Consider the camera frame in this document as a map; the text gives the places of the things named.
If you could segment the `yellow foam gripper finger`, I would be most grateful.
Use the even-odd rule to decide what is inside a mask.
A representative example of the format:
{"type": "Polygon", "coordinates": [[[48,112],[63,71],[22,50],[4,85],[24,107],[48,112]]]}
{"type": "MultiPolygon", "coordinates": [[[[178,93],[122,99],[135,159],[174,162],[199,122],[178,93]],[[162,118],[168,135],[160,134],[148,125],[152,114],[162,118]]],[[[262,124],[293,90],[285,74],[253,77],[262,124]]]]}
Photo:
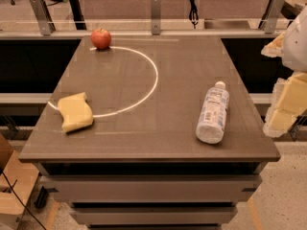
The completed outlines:
{"type": "Polygon", "coordinates": [[[278,79],[273,87],[263,132],[271,138],[282,136],[306,110],[307,74],[293,73],[286,80],[278,79]]]}
{"type": "Polygon", "coordinates": [[[272,42],[267,44],[261,50],[261,54],[269,58],[280,57],[284,35],[285,35],[284,33],[280,34],[272,42]]]}

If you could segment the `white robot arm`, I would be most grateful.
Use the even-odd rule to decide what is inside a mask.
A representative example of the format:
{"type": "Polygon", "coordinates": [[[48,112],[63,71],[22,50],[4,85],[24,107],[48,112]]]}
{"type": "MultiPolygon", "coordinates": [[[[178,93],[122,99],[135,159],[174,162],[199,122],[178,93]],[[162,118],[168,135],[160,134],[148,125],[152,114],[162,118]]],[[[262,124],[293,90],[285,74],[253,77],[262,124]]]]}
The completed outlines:
{"type": "Polygon", "coordinates": [[[265,117],[263,132],[276,138],[285,134],[307,110],[307,7],[284,33],[262,49],[261,54],[281,57],[282,64],[293,70],[286,80],[279,78],[275,83],[265,117]]]}

